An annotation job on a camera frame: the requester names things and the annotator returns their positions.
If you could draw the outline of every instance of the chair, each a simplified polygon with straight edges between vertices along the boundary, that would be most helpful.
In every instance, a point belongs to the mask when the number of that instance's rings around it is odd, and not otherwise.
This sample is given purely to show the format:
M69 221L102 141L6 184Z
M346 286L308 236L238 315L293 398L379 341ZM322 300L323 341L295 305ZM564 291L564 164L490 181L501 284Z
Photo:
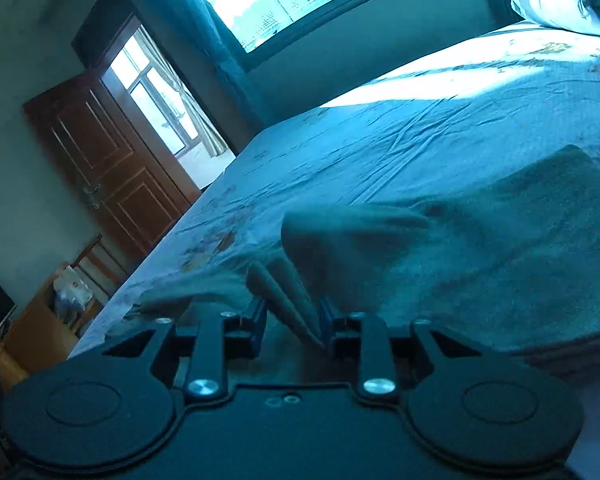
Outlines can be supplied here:
M95 293L100 291L106 300L120 288L128 278L128 272L120 261L111 253L98 234L81 252L71 266L84 275L87 285ZM106 301L94 298L85 312L72 324L71 329L77 333L83 326L96 317Z
M85 266L85 263L91 264L100 276L97 276L93 270L89 270L88 267ZM118 290L120 285L128 278L128 272L125 267L102 243L102 234L98 234L82 250L82 252L78 254L78 257L71 266L84 273L87 279L99 288L107 299L111 298L113 293Z

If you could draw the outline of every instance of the mattress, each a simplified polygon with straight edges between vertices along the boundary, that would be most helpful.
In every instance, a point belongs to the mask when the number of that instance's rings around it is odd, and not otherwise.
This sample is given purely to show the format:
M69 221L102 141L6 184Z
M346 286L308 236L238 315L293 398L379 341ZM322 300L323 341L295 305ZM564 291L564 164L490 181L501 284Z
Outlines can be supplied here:
M278 243L286 211L453 192L575 144L600 168L600 38L521 22L398 68L258 134L93 321L103 342L140 295ZM600 387L572 464L600 478Z

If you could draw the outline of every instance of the gray towel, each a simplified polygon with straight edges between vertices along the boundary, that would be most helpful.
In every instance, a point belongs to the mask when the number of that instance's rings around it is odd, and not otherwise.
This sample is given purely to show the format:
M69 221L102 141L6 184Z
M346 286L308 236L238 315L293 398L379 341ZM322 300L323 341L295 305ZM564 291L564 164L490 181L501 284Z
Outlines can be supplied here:
M186 323L227 305L241 310L246 272L277 319L257 363L235 369L240 379L336 378L317 337L323 294L389 326L428 317L562 376L600 366L600 172L573 146L481 189L289 212L281 240L248 272L253 255L142 302L193 296ZM229 282L230 299L201 300Z

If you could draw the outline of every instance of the doorway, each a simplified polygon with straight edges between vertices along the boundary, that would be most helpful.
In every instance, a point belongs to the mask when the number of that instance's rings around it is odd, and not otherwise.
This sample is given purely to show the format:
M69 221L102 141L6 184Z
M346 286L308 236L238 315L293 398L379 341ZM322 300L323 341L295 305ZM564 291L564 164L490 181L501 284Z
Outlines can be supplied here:
M125 96L127 111L118 104ZM51 161L134 266L200 196L111 69L60 83L24 111Z
M125 27L113 49L109 70L196 186L205 189L234 161L234 153L138 20ZM123 110L130 105L124 101L118 102Z

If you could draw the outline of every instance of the door frame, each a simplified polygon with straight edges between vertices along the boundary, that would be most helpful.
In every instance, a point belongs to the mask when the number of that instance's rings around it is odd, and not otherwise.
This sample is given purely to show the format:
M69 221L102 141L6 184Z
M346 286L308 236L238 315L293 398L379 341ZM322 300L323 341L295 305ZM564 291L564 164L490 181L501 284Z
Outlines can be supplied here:
M123 109L114 99L110 90L94 70L87 70L68 81L60 83L58 86L43 92L23 105L24 112L34 127L38 139L52 164L58 168L61 174L64 174L65 179L72 188L75 189L80 200L87 206L91 205L90 213L96 219L96 222L104 228L113 240L116 241L119 248L131 261L133 261L134 266L137 266L153 249L153 247L147 246L147 242L153 244L154 241L138 239L138 236L133 232L130 232L128 227L125 227L125 225L120 222L118 217L109 207L95 207L94 203L89 203L89 198L93 198L100 188L98 185L99 182L94 181L93 175L85 174L83 171L84 168L80 168L74 162L72 154L64 147L64 143L60 139L59 133L54 130L55 128L60 128L60 131L62 131L62 121L58 114L63 110L70 95L74 92L81 94L85 91L88 91L96 102L103 103L101 106L104 109L105 115L110 117L111 125L114 128L112 131L117 131L120 137L123 137L124 144L127 145L130 152L144 158L144 161L142 161L143 167L162 188L173 209L177 210L177 215L172 215L174 218L171 227L173 227L177 220L188 211L201 193L199 191L194 193L192 198L183 193L183 190L181 190L176 182L173 181L173 177L168 173L167 169L157 159L155 153L153 153L146 145L139 132L136 130L136 126L131 123ZM127 133L123 133L120 130L120 126L124 123L128 124L130 128ZM70 138L71 131L66 128L64 128L64 130ZM124 157L120 159L118 163L126 159L127 157ZM143 173L145 172L140 171L135 177ZM190 179L189 181L190 186L193 187L194 190L197 190L198 188L195 184L193 184ZM132 218L130 220L133 225L136 225Z
M158 163L164 168L164 171L173 180L173 183L180 189L180 192L193 203L202 194L200 188L193 182L193 179L180 165L176 156L171 153L164 141L158 136L154 127L151 126L151 123L131 98L131 94L111 69L113 60L116 59L126 42L141 25L140 20L131 15L107 47L94 70L100 76L100 80L105 88L109 90L122 113L126 115L126 118L138 132L142 142L145 143Z

